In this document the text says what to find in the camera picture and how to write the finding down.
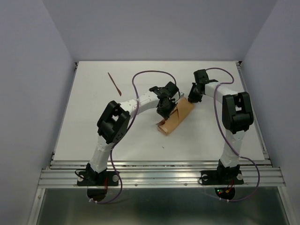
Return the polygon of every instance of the white work surface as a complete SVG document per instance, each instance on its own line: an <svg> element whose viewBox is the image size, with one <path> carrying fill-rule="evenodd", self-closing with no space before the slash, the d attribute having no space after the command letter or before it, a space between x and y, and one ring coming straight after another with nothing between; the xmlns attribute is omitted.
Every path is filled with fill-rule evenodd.
<svg viewBox="0 0 300 225"><path fill-rule="evenodd" d="M56 146L54 160L90 160L97 144L96 123L106 105L115 100L123 102L135 98L131 84L134 74L142 70L163 70L177 79L177 86L185 97L194 82L193 72L199 69L220 67L234 76L234 84L227 85L243 91L235 62L203 61L99 61L79 62L66 114ZM122 92L120 97L110 80L111 74ZM230 81L228 74L219 70L208 71L210 79ZM172 78L165 74L147 73L135 79L139 94L153 86L163 87ZM217 103L219 119L222 106ZM162 117L156 109L137 116L132 128L113 151L114 160L219 160L224 140L218 130L213 99L203 96L193 111L168 136L157 130ZM264 160L263 151L254 124L244 138L241 155L253 160Z"/></svg>

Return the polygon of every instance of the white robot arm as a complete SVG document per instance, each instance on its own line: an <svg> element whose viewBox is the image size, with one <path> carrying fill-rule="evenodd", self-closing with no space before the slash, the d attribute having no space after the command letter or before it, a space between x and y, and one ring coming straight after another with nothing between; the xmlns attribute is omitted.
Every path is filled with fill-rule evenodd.
<svg viewBox="0 0 300 225"><path fill-rule="evenodd" d="M192 103L201 102L203 95L214 98L218 81L210 80L205 69L194 72L195 83L193 83L188 100ZM219 86L216 92L216 101L222 104L222 122L226 129L223 154L219 160L216 171L202 171L207 178L202 180L204 185L228 184L233 180L234 184L243 184L243 180L237 179L241 174L239 165L239 154L242 140L254 117L247 92L238 93L224 86Z"/></svg>

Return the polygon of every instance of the white wall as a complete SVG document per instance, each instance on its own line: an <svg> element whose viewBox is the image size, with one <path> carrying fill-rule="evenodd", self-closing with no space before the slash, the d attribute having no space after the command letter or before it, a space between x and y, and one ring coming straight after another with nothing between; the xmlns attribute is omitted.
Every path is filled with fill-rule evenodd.
<svg viewBox="0 0 300 225"><path fill-rule="evenodd" d="M27 224L74 63L41 0L0 7L0 224Z"/></svg>
<svg viewBox="0 0 300 225"><path fill-rule="evenodd" d="M300 215L300 1L279 0L242 71L266 147Z"/></svg>
<svg viewBox="0 0 300 225"><path fill-rule="evenodd" d="M242 60L276 0L43 0L75 60Z"/></svg>

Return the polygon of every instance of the wire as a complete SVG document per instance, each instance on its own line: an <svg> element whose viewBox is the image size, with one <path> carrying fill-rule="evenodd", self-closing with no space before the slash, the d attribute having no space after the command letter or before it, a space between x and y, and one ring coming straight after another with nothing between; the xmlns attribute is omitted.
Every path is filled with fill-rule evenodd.
<svg viewBox="0 0 300 225"><path fill-rule="evenodd" d="M107 182L108 182L108 177L106 177L105 181L104 181L104 187L105 187L106 190L108 189Z"/></svg>
<svg viewBox="0 0 300 225"><path fill-rule="evenodd" d="M138 113L138 111L139 111L139 106L140 106L140 102L139 102L139 94L138 94L138 91L137 91L137 88L136 88L136 85L135 85L135 77L138 76L139 74L143 74L143 73L151 73L151 72L167 74L167 75L169 75L170 77L173 78L175 85L176 85L176 83L177 83L175 77L174 77L172 74L170 74L170 73L168 73L168 72L165 72L165 71L160 71L160 70L145 70L145 71L141 71L141 72L138 72L137 74L135 74L135 75L132 77L132 81L131 81L131 82L132 82L132 86L133 86L133 88L134 88L134 90L135 90L135 95L136 95L136 110L135 110L135 113L134 113L134 115L133 115L133 117L132 117L132 120L131 120L129 126L127 127L127 132L128 132L128 131L130 130L130 128L132 127L132 124L133 124L134 121L135 121L135 118L136 118L136 116L137 116L137 113ZM110 152L110 158L111 158L112 167L113 167L113 169L114 169L116 175L118 176L119 181L120 181L120 184L121 184L120 190L119 190L118 194L117 194L114 198L112 198L111 200L108 200L108 201L106 201L106 202L96 202L96 201L94 201L93 199L91 199L91 198L88 197L88 199L89 199L91 202L93 202L93 203L96 203L96 204L106 204L106 203L111 203L112 201L114 201L115 199L117 199L117 198L120 196L120 194L122 193L122 190L123 190L123 182L122 182L122 179L121 179L121 177L120 177L119 172L117 171L117 169L116 169L116 167L115 167L115 165L114 165L114 163L113 163L113 149L116 147L117 144L118 144L118 143L115 143L115 144L113 145L112 150L111 150L111 152Z"/></svg>
<svg viewBox="0 0 300 225"><path fill-rule="evenodd" d="M238 152L233 148L233 146L229 143L229 141L227 140L227 138L225 137L225 135L224 135L224 133L223 133L223 131L222 131L222 128L221 128L221 125L220 125L220 121L219 121L219 118L218 118L217 104L216 104L216 101L217 101L217 100L216 100L217 90L218 90L218 88L219 88L222 84L232 84L232 83L234 82L234 77L233 77L233 75L232 75L231 73L229 73L227 70L222 69L222 68L212 67L212 68L208 68L208 69L206 69L206 70L212 70L212 69L222 70L222 71L226 72L226 73L232 78L232 81L231 81L231 82L221 82L221 83L219 83L219 84L216 86L215 92L214 92L214 108L215 108L215 116L216 116L217 126L218 126L218 128L219 128L219 130L220 130L220 133L221 133L223 139L225 140L225 142L228 144L228 146L229 146L229 147L231 148L231 150L234 152L234 154L235 154L236 156L240 157L240 158L247 159L248 161L250 161L250 162L255 166L255 168L256 168L256 170L257 170L257 175L258 175L257 184L256 184L256 187L255 187L254 191L253 191L250 195L248 195L248 196L246 196L246 197L244 197L244 198L241 198L241 199L237 199L237 200L226 200L226 199L224 199L225 201L229 201L229 202L240 202L240 201L243 201L243 200L246 200L246 199L252 197L252 195L258 190L259 183L260 183L260 180L261 180L261 175L260 175L260 172L259 172L259 169L258 169L257 164L256 164L252 159L250 159L250 158L248 158L248 157L240 156L240 155L238 154Z"/></svg>
<svg viewBox="0 0 300 225"><path fill-rule="evenodd" d="M225 190L227 190L232 183L233 183L233 179L231 179L231 181L229 182L229 184L228 184L228 186L226 187Z"/></svg>
<svg viewBox="0 0 300 225"><path fill-rule="evenodd" d="M226 193L229 193L230 191L231 191L231 189L233 188L233 185L234 185L234 183L233 183L234 181L233 181L233 179L231 180L231 187L229 188L229 190L226 190L225 192Z"/></svg>

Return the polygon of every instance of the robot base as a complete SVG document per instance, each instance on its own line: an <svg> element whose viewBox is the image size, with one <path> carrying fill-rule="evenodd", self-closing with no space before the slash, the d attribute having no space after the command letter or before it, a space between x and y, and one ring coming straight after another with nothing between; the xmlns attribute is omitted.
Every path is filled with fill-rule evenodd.
<svg viewBox="0 0 300 225"><path fill-rule="evenodd" d="M228 183L233 180L235 185L244 184L242 177L242 172L239 170L239 175L234 176L231 179L220 179L216 170L203 170L201 171L201 178L199 179L199 184L202 185L228 185Z"/></svg>
<svg viewBox="0 0 300 225"><path fill-rule="evenodd" d="M80 171L78 174L80 176L83 176L83 177L88 177L88 174L87 174L86 171ZM84 179L83 180L83 179L79 178L77 180L77 186L81 186L81 187L82 186L85 186L85 187L88 187L88 186L104 186L104 182L105 182L106 177L108 178L107 179L107 185L108 186L118 186L119 185L119 178L114 179L114 178L116 178L114 176L116 176L115 171L104 171L102 173L99 173L98 177L95 180L89 180L89 179Z"/></svg>

